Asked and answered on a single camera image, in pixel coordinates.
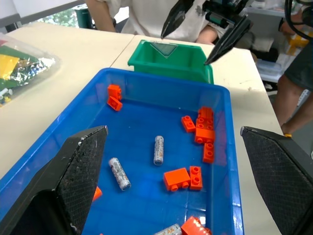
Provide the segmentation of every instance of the blue plastic bin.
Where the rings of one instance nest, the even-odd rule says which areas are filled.
[[[109,84],[122,88],[120,112],[106,104]],[[203,145],[180,121],[185,115],[195,120],[201,106],[214,110],[214,164],[202,162]],[[0,219],[67,137],[98,125],[109,129],[98,182],[103,195],[91,206],[84,235],[154,234],[192,215],[215,235],[244,234],[228,90],[116,69],[101,70],[0,180]],[[153,165],[157,135],[165,140],[161,166]],[[128,191],[118,187],[108,165],[112,157],[132,183]],[[201,167],[203,189],[168,192],[163,173],[191,165]]]

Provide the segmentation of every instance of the yellow object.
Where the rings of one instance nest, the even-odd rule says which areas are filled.
[[[303,32],[303,33],[309,35],[310,37],[313,36],[313,32]],[[287,41],[285,45],[285,51],[287,55],[297,56],[300,53],[301,49],[309,43],[308,40],[302,38],[297,34],[287,36],[286,39]]]
[[[292,134],[284,134],[284,136],[287,138],[292,138]]]
[[[0,78],[8,80],[20,59],[9,55],[0,55]]]
[[[4,97],[4,102],[5,103],[10,102],[10,101],[11,101],[11,99],[9,97],[7,97],[7,96]]]

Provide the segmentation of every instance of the white table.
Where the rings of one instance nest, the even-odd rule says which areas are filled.
[[[0,141],[0,177],[96,72],[104,67],[132,70],[127,61],[139,41],[160,40],[43,23],[18,29],[10,36],[59,56],[62,67],[55,75],[30,86],[0,109],[0,130],[2,136],[5,136]],[[201,47],[206,55],[213,48],[209,45]],[[240,49],[233,49],[215,62],[213,73],[215,84],[225,86],[231,94],[245,233],[278,235],[277,226],[256,187],[246,148],[240,137],[240,128],[244,125],[281,134],[261,78],[250,52]],[[12,124],[10,128],[7,128],[8,123]]]

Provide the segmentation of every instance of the green plastic bin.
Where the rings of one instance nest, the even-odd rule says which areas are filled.
[[[168,44],[175,49],[164,56],[152,43],[141,40],[128,65],[134,66],[136,72],[152,73],[190,81],[213,84],[213,71],[210,65],[205,66],[206,56],[201,47]]]

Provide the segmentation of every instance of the battery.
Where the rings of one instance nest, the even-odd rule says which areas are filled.
[[[125,174],[119,160],[117,158],[111,158],[109,160],[109,165],[121,190],[125,191],[129,189],[131,187],[131,182]]]
[[[162,136],[157,136],[155,141],[155,155],[153,163],[155,165],[162,165],[164,158],[164,138]]]
[[[154,235],[182,235],[182,231],[178,224],[174,224],[171,227],[168,227]]]

